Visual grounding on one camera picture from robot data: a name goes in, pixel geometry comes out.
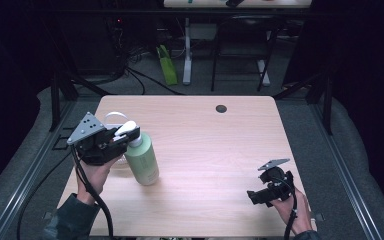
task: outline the white bottle cap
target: white bottle cap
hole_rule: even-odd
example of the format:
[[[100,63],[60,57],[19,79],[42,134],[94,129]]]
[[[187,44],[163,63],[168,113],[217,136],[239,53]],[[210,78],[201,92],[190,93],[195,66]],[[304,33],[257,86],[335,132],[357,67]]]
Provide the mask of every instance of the white bottle cap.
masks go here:
[[[142,135],[129,143],[130,147],[139,147],[142,144]]]

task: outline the green bottle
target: green bottle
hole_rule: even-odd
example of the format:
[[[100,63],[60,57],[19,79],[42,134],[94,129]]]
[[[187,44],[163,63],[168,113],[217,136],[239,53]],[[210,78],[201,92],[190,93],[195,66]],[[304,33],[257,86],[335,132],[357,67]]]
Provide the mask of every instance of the green bottle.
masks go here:
[[[148,134],[142,132],[137,139],[131,141],[124,156],[138,183],[151,185],[158,180],[160,171]]]

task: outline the person's left hand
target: person's left hand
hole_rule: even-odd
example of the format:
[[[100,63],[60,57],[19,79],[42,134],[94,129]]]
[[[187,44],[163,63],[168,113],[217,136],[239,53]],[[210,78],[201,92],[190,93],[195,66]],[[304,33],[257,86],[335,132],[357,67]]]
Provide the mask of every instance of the person's left hand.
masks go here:
[[[107,180],[108,174],[110,173],[111,166],[121,157],[122,155],[112,159],[102,166],[87,165],[85,162],[80,161],[87,179],[98,194],[104,190],[104,184]],[[81,181],[79,175],[77,175],[77,188],[77,199],[79,201],[88,205],[93,205],[95,203],[95,199],[86,191],[86,187]]]

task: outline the sleeve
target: sleeve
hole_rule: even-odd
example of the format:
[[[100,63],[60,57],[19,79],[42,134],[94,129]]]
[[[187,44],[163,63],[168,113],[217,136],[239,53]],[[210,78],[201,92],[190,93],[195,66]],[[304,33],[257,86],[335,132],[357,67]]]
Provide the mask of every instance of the sleeve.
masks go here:
[[[314,231],[305,231],[302,232],[294,237],[294,240],[321,240],[322,238],[319,236],[319,234]]]
[[[71,194],[56,211],[51,222],[43,229],[43,240],[88,239],[100,207],[84,204],[76,197],[76,194]]]

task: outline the wooden tabletop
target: wooden tabletop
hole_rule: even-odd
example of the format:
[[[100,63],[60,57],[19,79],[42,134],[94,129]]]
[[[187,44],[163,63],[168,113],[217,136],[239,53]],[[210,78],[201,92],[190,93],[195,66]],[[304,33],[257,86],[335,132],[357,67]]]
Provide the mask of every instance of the wooden tabletop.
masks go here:
[[[238,8],[309,8],[312,0],[244,0]],[[227,0],[164,0],[169,8],[227,8]]]
[[[219,113],[223,105],[227,111]],[[304,191],[288,139],[271,97],[106,96],[95,116],[118,111],[147,132],[160,169],[158,182],[138,184],[127,164],[116,163],[101,194],[111,212],[115,236],[269,237],[283,236],[274,208],[253,205],[246,191],[267,188],[257,169],[271,159]],[[112,116],[107,123],[126,120]],[[77,191],[72,172],[60,205]],[[107,235],[102,211],[92,235]]]

